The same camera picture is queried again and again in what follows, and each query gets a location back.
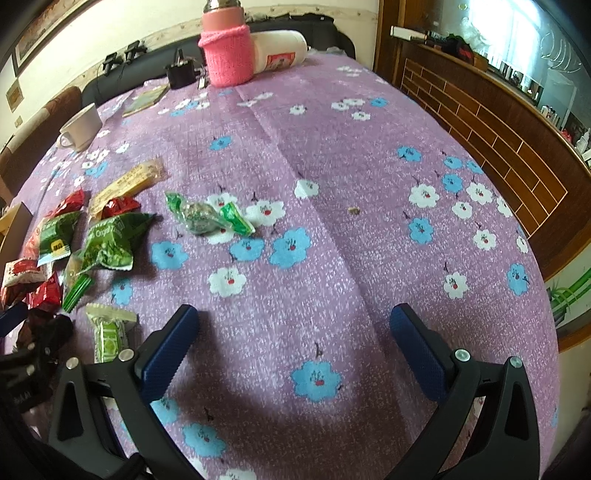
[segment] screw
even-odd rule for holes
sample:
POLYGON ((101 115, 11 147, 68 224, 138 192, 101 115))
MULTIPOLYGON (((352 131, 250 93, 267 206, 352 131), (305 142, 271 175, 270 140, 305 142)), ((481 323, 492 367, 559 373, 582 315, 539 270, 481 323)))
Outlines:
POLYGON ((122 362, 127 362, 134 357, 134 351, 131 348, 126 348, 125 350, 121 350, 119 352, 119 360, 122 362))
POLYGON ((468 350, 460 348, 459 350, 456 350, 456 358, 460 362, 467 362, 470 359, 470 352, 468 352, 468 350))
POLYGON ((521 358, 519 358, 518 356, 512 356, 511 357, 511 360, 509 360, 509 363, 514 368, 521 368, 521 367, 523 367, 523 360, 521 358))
POLYGON ((80 360, 78 360, 77 357, 73 356, 72 358, 69 358, 68 361, 66 362, 66 368, 68 370, 73 370, 78 366, 79 363, 80 363, 80 360))

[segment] framed picture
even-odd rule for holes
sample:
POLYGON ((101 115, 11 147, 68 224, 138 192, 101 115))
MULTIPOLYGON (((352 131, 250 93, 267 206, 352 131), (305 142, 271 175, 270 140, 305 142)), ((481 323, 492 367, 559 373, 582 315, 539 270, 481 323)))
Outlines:
POLYGON ((14 75, 18 76, 39 51, 68 22, 99 0, 53 0, 29 24, 12 52, 14 75))

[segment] mug handle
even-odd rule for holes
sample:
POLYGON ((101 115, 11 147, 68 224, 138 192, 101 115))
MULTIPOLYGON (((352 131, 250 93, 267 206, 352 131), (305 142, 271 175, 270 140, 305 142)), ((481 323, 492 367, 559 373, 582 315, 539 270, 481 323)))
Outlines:
POLYGON ((57 146, 57 148, 71 148, 71 147, 73 147, 74 141, 72 140, 72 136, 68 132, 64 132, 64 133, 60 134, 60 136, 57 137, 56 146, 57 146), (69 144, 64 145, 62 143, 62 140, 64 140, 64 139, 66 139, 66 141, 68 141, 69 144))

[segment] wooden paneling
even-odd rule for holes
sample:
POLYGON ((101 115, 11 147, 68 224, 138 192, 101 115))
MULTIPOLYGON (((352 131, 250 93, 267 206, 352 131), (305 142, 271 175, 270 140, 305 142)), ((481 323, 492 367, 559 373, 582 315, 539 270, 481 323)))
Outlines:
POLYGON ((510 87, 472 66, 410 43, 401 61, 406 90, 420 87, 420 105, 482 166, 544 278, 553 276, 591 239, 591 173, 572 146, 510 87))

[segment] thermos lid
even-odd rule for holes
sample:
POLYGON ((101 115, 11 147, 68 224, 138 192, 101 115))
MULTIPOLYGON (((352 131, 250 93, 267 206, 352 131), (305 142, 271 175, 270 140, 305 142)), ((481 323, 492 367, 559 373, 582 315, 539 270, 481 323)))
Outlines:
POLYGON ((241 7, 240 0, 207 0, 203 13, 206 14, 219 8, 241 7))

